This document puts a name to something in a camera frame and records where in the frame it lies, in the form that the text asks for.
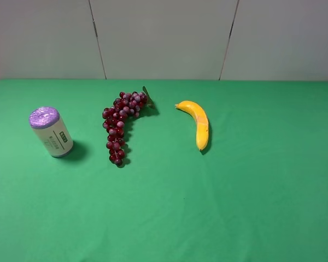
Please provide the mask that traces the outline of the purple white bag roll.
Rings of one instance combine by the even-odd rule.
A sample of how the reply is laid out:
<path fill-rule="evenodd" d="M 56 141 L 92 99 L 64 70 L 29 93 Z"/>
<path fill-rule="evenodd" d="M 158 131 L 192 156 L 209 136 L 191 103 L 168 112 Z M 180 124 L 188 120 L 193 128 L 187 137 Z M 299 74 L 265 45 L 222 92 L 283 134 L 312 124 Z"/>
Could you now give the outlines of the purple white bag roll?
<path fill-rule="evenodd" d="M 72 150 L 73 139 L 57 109 L 39 107 L 30 114 L 29 123 L 52 157 L 63 157 Z"/>

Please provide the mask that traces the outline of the yellow banana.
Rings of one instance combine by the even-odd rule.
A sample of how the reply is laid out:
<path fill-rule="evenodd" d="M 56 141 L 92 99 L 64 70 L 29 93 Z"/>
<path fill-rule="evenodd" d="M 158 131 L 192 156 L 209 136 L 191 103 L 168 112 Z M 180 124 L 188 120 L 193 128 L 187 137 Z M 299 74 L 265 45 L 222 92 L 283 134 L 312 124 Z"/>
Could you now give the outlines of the yellow banana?
<path fill-rule="evenodd" d="M 203 108 L 192 101 L 182 101 L 175 105 L 175 108 L 189 114 L 196 123 L 196 146 L 199 151 L 203 151 L 209 141 L 209 121 Z"/>

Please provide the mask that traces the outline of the red grape bunch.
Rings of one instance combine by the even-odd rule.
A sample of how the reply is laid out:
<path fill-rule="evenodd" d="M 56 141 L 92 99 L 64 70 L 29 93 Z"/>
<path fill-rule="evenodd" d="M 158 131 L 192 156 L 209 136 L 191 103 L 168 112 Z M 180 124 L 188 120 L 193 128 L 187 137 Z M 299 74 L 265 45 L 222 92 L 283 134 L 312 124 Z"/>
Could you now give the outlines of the red grape bunch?
<path fill-rule="evenodd" d="M 143 108 L 155 108 L 145 86 L 140 92 L 120 92 L 118 97 L 114 99 L 113 105 L 104 108 L 102 112 L 104 119 L 102 126 L 108 134 L 106 148 L 109 152 L 109 160 L 118 167 L 124 165 L 126 158 L 124 150 L 126 121 L 138 118 Z"/>

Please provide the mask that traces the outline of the green table cloth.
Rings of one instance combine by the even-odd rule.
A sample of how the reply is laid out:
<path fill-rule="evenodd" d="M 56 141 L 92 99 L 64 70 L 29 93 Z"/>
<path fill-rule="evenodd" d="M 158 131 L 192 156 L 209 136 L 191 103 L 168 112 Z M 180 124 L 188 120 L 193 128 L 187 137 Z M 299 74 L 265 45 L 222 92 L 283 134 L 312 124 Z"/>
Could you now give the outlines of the green table cloth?
<path fill-rule="evenodd" d="M 143 86 L 118 167 L 102 112 Z M 63 157 L 30 126 L 42 106 Z M 328 261 L 328 82 L 0 80 L 0 261 Z"/>

